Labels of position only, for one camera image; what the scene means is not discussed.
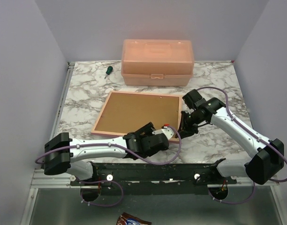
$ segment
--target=green screwdriver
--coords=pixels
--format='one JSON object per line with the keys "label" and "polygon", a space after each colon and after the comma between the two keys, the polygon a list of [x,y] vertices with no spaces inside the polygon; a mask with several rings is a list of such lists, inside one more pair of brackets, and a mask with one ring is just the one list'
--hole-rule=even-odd
{"label": "green screwdriver", "polygon": [[109,67],[107,68],[106,76],[105,76],[104,79],[106,79],[106,77],[107,77],[108,75],[110,75],[112,71],[113,71],[113,67],[112,67],[112,66],[109,66]]}

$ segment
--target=wooden tray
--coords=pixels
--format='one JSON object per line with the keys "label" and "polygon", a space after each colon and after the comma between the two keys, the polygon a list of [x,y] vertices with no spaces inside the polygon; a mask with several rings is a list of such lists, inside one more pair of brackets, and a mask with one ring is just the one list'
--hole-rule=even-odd
{"label": "wooden tray", "polygon": [[[178,129],[181,120],[182,96],[153,93],[111,91],[91,133],[103,136],[124,136],[152,122],[156,129],[169,124]],[[178,138],[171,138],[177,143]]]}

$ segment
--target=box latch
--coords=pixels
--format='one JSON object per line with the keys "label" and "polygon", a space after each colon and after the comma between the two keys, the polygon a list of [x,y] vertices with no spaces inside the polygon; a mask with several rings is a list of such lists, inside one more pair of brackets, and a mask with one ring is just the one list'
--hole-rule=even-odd
{"label": "box latch", "polygon": [[163,79],[163,74],[151,74],[152,79]]}

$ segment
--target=marble table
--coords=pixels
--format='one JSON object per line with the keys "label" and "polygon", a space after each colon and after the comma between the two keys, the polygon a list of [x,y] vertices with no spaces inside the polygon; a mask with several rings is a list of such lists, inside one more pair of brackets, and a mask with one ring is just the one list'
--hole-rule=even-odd
{"label": "marble table", "polygon": [[[113,72],[105,79],[108,66]],[[120,61],[77,62],[63,106],[58,133],[69,132],[70,137],[78,139],[102,139],[91,134],[98,114],[112,90],[165,93],[184,95],[192,89],[215,86],[224,89],[229,96],[230,109],[242,121],[251,126],[248,110],[244,103],[234,67],[231,62],[196,62],[194,76],[186,87],[147,87],[126,86],[121,76]],[[202,90],[206,100],[217,97],[225,101],[224,95],[216,90]],[[178,149],[170,144],[170,149],[150,157],[155,162],[171,159]],[[220,158],[242,159],[248,154],[224,131],[207,125],[199,129],[199,134],[182,139],[182,150],[174,163],[213,163]],[[97,158],[97,163],[144,163],[141,160]]]}

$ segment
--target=pink storage container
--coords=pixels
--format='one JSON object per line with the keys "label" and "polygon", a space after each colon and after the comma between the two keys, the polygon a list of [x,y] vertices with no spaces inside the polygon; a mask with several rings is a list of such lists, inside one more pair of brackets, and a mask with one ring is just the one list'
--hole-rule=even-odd
{"label": "pink storage container", "polygon": [[194,54],[187,40],[125,40],[121,75],[126,85],[186,86]]}

